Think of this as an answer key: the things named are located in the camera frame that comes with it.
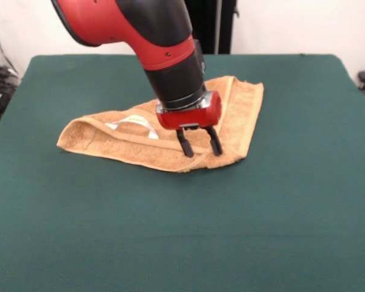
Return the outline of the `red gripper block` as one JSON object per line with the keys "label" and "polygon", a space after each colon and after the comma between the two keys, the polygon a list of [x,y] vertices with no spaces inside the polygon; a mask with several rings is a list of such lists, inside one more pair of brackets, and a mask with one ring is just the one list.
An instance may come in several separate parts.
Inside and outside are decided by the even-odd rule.
{"label": "red gripper block", "polygon": [[208,91],[204,97],[186,109],[170,111],[162,107],[159,102],[156,105],[156,116],[160,125],[167,130],[176,130],[176,136],[184,155],[188,158],[194,156],[191,144],[184,135],[182,128],[201,127],[206,128],[210,136],[210,144],[213,154],[220,156],[223,154],[223,149],[218,137],[218,134],[213,127],[218,124],[222,113],[221,97],[218,91]]}

